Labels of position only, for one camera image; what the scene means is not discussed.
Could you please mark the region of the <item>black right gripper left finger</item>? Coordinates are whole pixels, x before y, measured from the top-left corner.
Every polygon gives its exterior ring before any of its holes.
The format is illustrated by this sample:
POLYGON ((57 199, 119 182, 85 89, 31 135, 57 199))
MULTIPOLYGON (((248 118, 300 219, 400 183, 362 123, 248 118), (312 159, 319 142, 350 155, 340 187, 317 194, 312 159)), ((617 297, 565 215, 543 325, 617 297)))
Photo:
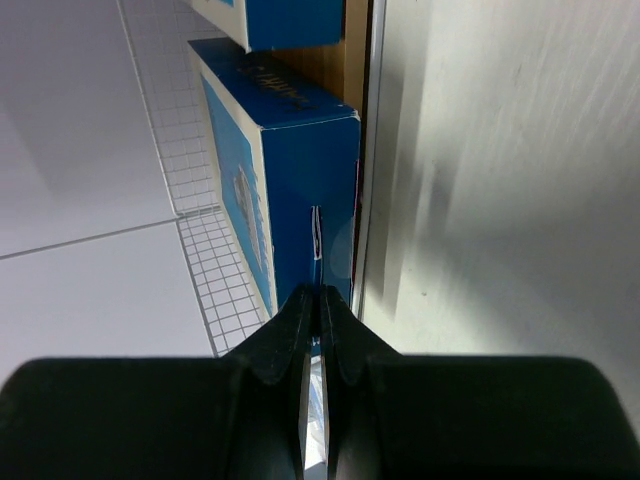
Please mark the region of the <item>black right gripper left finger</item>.
POLYGON ((313 292, 219 358, 38 358, 1 390, 5 479, 300 479, 313 292))

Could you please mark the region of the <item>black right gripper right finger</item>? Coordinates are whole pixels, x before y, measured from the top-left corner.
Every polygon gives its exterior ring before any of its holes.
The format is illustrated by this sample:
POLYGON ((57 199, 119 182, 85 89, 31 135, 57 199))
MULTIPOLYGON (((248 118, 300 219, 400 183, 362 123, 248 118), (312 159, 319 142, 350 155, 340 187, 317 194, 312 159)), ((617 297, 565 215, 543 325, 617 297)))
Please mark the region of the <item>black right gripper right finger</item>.
POLYGON ((635 479, 639 443, 591 363, 404 355, 319 296, 331 479, 635 479))

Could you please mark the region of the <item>grey blue Harry's box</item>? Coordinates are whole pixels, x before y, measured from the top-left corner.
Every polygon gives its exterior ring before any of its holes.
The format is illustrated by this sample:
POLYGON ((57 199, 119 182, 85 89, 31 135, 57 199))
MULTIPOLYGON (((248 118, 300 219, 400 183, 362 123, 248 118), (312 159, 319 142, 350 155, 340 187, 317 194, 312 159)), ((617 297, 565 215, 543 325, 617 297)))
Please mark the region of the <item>grey blue Harry's box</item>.
POLYGON ((269 53, 229 38, 189 47, 216 193, 262 316, 315 280, 349 299, 358 113, 269 53))

